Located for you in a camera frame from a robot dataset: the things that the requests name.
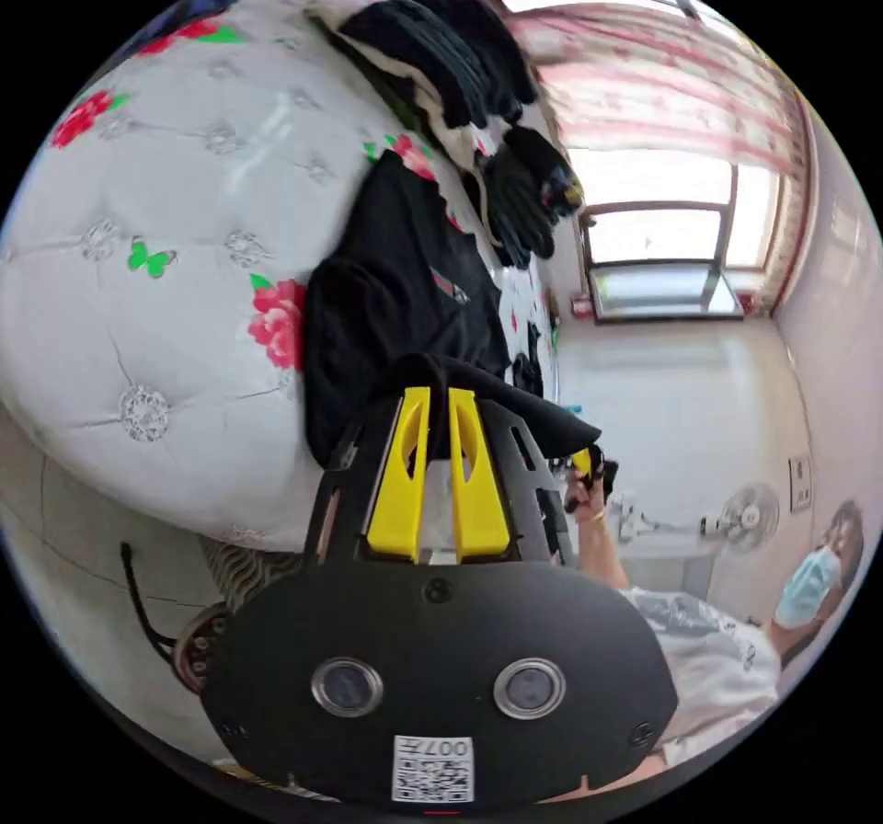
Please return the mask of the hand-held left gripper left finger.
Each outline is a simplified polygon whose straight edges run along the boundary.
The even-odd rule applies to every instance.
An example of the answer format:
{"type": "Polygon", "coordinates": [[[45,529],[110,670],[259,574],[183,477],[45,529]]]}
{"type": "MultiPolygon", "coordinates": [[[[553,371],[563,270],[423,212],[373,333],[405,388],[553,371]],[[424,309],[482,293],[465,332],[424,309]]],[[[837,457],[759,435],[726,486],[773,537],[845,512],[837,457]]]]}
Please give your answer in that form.
{"type": "Polygon", "coordinates": [[[397,407],[366,533],[374,555],[419,560],[429,431],[430,389],[408,387],[397,407]]]}

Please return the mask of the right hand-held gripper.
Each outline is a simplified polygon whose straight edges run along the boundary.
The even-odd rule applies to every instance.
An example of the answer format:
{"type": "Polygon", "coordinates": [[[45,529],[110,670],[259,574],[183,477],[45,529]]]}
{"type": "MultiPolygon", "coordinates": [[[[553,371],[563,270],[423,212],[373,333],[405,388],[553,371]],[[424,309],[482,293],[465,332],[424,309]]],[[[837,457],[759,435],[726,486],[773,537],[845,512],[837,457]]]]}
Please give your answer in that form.
{"type": "Polygon", "coordinates": [[[604,477],[605,507],[613,493],[614,480],[619,471],[619,463],[608,460],[598,444],[591,444],[574,453],[570,459],[570,473],[574,471],[581,478],[604,477]]]}

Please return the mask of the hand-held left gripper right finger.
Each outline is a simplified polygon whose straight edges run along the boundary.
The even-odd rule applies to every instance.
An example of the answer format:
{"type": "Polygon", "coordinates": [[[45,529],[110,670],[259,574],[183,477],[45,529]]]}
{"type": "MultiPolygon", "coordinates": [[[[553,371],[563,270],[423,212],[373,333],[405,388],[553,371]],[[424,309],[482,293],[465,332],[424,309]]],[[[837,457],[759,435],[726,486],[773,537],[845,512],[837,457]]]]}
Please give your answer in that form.
{"type": "Polygon", "coordinates": [[[475,394],[448,390],[454,547],[459,564],[499,558],[510,544],[475,394]]]}

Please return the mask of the person's right hand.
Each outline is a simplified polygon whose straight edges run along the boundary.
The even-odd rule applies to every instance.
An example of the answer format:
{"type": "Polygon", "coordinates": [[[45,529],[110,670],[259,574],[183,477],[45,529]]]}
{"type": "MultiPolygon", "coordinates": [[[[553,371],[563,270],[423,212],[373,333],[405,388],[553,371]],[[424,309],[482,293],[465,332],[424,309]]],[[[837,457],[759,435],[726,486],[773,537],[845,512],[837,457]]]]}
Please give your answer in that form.
{"type": "Polygon", "coordinates": [[[572,471],[568,475],[565,500],[566,511],[578,525],[600,521],[605,511],[604,477],[589,478],[572,471]]]}

